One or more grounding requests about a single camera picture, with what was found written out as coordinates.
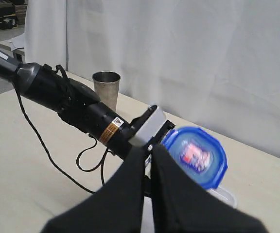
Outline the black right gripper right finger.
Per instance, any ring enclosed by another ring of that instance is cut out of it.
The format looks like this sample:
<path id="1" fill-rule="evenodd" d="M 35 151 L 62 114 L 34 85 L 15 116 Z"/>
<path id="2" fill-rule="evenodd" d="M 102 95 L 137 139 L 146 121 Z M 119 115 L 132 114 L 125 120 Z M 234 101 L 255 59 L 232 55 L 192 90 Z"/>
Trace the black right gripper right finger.
<path id="1" fill-rule="evenodd" d="M 152 149 L 151 195 L 157 233 L 264 233 L 264 224 L 195 183 L 162 145 Z"/>

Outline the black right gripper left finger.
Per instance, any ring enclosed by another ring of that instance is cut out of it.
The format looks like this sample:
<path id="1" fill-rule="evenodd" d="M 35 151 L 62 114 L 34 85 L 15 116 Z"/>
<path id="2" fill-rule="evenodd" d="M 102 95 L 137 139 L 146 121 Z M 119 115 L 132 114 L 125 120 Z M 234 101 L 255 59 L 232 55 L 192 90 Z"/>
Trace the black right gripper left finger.
<path id="1" fill-rule="evenodd" d="M 144 201 L 145 152 L 132 148 L 95 194 L 50 219 L 43 233 L 139 233 Z"/>

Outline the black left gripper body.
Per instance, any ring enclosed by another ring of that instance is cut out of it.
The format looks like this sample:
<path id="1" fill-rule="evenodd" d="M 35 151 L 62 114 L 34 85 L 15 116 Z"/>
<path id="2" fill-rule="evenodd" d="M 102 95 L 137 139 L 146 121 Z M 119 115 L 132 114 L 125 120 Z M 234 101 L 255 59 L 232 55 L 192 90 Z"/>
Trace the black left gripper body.
<path id="1" fill-rule="evenodd" d="M 153 110 L 155 109 L 156 107 L 151 109 L 151 106 L 149 106 L 147 110 L 140 117 L 137 117 L 131 121 L 130 123 L 131 137 L 135 135 L 136 131 L 140 129 L 140 126 L 145 122 L 145 120 L 148 119 L 148 117 L 153 113 Z M 173 124 L 170 120 L 166 118 L 166 122 L 164 123 L 162 128 L 158 131 L 158 133 L 154 137 L 152 137 L 147 144 L 142 146 L 142 148 L 146 150 L 145 163 L 144 163 L 145 165 L 144 194 L 147 197 L 151 196 L 150 171 L 151 171 L 152 156 L 150 152 L 153 146 L 155 144 L 161 143 L 161 141 L 164 139 L 166 134 L 174 128 L 175 128 L 175 124 Z"/>

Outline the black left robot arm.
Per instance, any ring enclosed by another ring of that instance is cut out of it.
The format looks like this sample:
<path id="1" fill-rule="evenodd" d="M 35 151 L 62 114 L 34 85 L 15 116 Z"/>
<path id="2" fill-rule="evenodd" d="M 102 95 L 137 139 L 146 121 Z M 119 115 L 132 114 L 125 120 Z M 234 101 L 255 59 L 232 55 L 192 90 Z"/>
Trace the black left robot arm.
<path id="1" fill-rule="evenodd" d="M 133 146 L 150 150 L 174 124 L 163 110 L 151 105 L 131 122 L 106 106 L 85 84 L 69 78 L 62 66 L 20 62 L 0 50 L 0 78 L 9 81 L 17 98 L 51 109 L 67 124 L 86 133 L 105 152 L 125 159 Z"/>

